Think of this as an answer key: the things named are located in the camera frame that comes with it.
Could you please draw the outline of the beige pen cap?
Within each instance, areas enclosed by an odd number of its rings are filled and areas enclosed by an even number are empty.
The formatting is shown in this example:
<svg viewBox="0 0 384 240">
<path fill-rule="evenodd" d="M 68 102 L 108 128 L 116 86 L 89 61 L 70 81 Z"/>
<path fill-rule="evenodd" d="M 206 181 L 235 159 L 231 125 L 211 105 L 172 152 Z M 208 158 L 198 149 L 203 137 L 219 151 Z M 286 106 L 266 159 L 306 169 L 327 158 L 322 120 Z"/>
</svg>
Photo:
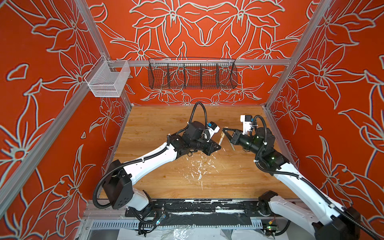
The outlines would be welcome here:
<svg viewBox="0 0 384 240">
<path fill-rule="evenodd" d="M 227 127 L 224 127 L 224 128 L 222 129 L 222 135 L 221 135 L 222 138 L 225 138 L 225 137 L 227 136 L 227 130 L 228 130 Z"/>
</svg>

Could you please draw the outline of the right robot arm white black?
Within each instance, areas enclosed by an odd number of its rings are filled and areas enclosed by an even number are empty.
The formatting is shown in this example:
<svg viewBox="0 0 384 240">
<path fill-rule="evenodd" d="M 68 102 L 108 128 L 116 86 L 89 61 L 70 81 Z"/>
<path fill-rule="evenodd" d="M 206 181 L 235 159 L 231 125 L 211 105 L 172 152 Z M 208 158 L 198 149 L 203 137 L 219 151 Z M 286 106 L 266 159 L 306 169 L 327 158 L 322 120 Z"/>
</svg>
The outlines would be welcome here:
<svg viewBox="0 0 384 240">
<path fill-rule="evenodd" d="M 255 154 L 259 170 L 286 185 L 307 207 L 305 210 L 284 200 L 273 191 L 259 197 L 259 211 L 277 214 L 295 223 L 317 240 L 358 240 L 361 236 L 360 214 L 352 207 L 326 196 L 305 178 L 290 161 L 275 149 L 275 136 L 268 128 L 250 130 L 223 129 L 233 145 Z"/>
</svg>

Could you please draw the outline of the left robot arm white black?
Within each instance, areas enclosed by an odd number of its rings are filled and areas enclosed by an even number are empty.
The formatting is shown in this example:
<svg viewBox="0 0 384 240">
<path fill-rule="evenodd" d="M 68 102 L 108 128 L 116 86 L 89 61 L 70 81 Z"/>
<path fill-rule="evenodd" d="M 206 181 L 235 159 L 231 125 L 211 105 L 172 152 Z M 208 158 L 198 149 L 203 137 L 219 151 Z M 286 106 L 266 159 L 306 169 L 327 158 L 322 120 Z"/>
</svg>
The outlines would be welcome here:
<svg viewBox="0 0 384 240">
<path fill-rule="evenodd" d="M 99 209 L 120 209 L 124 206 L 137 211 L 146 209 L 150 205 L 150 197 L 144 191 L 135 189 L 134 185 L 148 173 L 184 155 L 202 152 L 209 156 L 220 150 L 221 146 L 212 140 L 219 130 L 220 127 L 214 122 L 205 126 L 194 121 L 185 129 L 168 135 L 160 147 L 138 159 L 125 163 L 113 161 L 94 191 L 97 194 L 99 188 L 103 188 L 110 202 L 102 205 L 94 196 L 94 206 Z"/>
</svg>

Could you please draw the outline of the clear mesh bin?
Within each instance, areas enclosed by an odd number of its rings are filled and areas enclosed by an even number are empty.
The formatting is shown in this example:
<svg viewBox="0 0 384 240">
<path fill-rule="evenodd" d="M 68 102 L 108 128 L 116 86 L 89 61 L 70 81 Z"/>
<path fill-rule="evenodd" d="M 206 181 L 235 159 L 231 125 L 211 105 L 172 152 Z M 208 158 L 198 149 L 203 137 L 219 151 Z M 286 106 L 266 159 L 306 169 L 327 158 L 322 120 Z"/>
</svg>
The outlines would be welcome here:
<svg viewBox="0 0 384 240">
<path fill-rule="evenodd" d="M 128 61 L 109 61 L 101 55 L 84 80 L 95 97 L 118 98 L 130 75 Z"/>
</svg>

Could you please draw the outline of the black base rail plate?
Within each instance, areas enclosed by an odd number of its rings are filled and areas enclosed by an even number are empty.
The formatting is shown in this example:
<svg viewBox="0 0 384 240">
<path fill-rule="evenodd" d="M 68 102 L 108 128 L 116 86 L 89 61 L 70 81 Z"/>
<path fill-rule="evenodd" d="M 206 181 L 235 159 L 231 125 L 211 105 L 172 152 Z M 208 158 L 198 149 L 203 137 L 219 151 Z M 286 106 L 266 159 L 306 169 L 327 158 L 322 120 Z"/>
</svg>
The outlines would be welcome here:
<svg viewBox="0 0 384 240">
<path fill-rule="evenodd" d="M 257 199 L 153 199 L 155 209 L 168 214 L 239 214 L 246 217 L 275 218 L 274 213 L 262 215 Z"/>
</svg>

